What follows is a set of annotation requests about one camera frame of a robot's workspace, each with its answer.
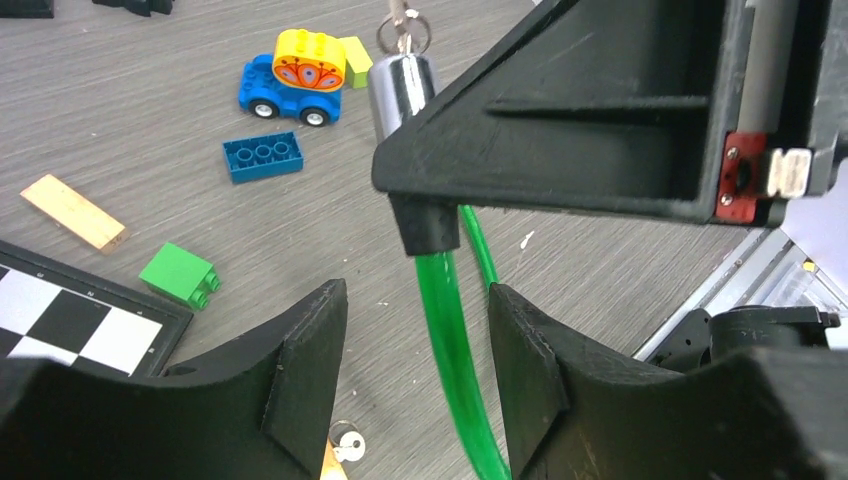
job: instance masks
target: blue lego duplo brick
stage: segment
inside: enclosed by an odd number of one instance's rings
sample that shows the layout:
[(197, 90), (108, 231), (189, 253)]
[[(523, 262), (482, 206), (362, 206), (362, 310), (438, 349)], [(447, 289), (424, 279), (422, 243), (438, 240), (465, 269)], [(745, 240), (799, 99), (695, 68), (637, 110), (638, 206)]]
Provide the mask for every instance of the blue lego duplo brick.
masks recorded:
[(303, 118), (304, 112), (322, 113), (321, 125), (339, 120), (342, 113), (342, 90), (322, 92), (307, 88), (295, 88), (283, 85), (271, 70), (273, 55), (265, 53), (257, 56), (244, 66), (239, 88), (239, 106), (260, 118), (289, 117), (298, 118), (312, 126)]
[(294, 132), (225, 142), (224, 158), (233, 183), (250, 182), (303, 170), (303, 154)]

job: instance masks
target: metal cylinder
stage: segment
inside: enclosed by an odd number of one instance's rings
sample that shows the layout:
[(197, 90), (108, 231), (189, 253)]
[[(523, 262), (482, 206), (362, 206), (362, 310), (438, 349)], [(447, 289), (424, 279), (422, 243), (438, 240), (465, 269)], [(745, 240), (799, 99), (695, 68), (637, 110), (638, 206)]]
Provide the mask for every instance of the metal cylinder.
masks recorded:
[(799, 3), (760, 0), (746, 4), (754, 6), (754, 24), (736, 127), (740, 132), (777, 130)]
[(377, 142), (382, 142), (436, 96), (430, 60), (415, 53), (392, 55), (368, 71), (368, 93)]

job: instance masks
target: chrome cylinder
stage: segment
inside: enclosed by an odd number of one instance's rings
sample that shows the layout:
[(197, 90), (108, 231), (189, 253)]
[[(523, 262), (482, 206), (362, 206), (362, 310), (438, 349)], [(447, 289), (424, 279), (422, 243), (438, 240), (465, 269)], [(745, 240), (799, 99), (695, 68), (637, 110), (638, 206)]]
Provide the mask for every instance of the chrome cylinder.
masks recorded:
[(430, 60), (415, 53), (392, 55), (368, 71), (368, 93), (377, 142), (424, 108), (439, 90)]

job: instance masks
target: yellow toy block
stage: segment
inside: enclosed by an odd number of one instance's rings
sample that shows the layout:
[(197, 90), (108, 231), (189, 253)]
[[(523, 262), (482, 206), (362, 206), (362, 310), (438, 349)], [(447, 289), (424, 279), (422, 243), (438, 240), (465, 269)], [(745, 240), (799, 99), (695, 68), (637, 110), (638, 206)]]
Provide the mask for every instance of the yellow toy block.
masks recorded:
[(271, 68), (283, 85), (334, 92), (344, 84), (345, 48), (326, 33), (286, 30), (277, 37)]
[(327, 448), (324, 449), (324, 465), (321, 468), (320, 480), (348, 480), (344, 467), (336, 458), (330, 439), (327, 439)]
[(347, 55), (347, 69), (345, 75), (347, 83), (353, 88), (364, 88), (368, 86), (368, 70), (374, 65), (371, 57), (365, 50), (365, 45), (359, 37), (340, 38), (340, 42)]

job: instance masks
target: lime green block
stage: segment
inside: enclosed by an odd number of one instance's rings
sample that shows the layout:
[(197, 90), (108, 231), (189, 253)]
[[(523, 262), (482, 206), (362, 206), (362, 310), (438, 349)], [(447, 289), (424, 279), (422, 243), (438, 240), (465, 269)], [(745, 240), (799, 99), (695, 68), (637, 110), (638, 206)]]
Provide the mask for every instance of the lime green block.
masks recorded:
[(166, 243), (138, 278), (151, 290), (192, 310), (209, 305), (209, 294), (221, 288), (215, 267), (173, 243)]
[(344, 37), (339, 41), (345, 49), (345, 81), (351, 88), (368, 86), (368, 70), (374, 65), (359, 37)]

